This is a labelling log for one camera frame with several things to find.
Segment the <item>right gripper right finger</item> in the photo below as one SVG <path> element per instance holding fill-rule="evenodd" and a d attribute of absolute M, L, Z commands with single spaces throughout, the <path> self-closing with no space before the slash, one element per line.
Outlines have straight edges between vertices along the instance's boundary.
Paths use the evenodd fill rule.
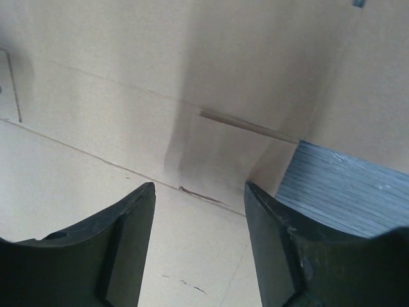
<path fill-rule="evenodd" d="M 252 182 L 244 205 L 263 306 L 408 305 L 408 228 L 344 233 Z"/>

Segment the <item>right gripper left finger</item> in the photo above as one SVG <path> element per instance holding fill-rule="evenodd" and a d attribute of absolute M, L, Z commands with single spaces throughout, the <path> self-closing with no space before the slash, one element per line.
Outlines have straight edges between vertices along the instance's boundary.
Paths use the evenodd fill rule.
<path fill-rule="evenodd" d="M 137 306 L 155 186 L 43 239 L 1 241 L 2 306 Z"/>

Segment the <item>cardboard box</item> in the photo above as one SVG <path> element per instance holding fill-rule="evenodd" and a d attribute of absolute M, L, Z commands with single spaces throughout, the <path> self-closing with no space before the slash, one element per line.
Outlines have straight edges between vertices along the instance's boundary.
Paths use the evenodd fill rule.
<path fill-rule="evenodd" d="M 408 224 L 408 2 L 2 1 L 1 236 L 142 183 L 141 306 L 260 306 L 250 180 L 321 222 Z"/>

